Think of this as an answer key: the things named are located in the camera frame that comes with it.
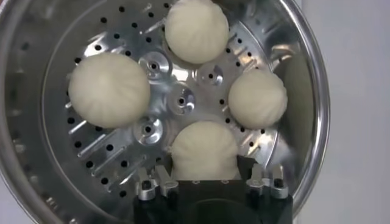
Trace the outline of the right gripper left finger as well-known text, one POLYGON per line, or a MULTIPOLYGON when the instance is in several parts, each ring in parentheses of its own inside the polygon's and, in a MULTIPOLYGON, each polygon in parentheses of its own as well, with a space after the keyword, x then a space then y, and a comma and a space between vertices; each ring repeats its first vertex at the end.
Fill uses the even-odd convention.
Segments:
POLYGON ((135 185, 135 192, 140 201, 153 200, 157 195, 168 198, 172 192, 179 189, 179 182, 171 178, 163 165, 155 166, 151 177, 143 167, 138 169, 136 174, 139 181, 135 185))

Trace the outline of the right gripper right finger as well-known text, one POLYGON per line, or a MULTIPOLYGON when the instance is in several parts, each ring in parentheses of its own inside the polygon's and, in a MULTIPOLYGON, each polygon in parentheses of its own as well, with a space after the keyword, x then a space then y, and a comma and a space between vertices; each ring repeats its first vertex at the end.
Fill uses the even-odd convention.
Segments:
POLYGON ((264 167, 254 158, 245 156, 237 156, 237 162, 241 179, 250 190, 257 191, 259 195, 270 195, 278 200, 288 198, 289 187, 281 165, 264 167))

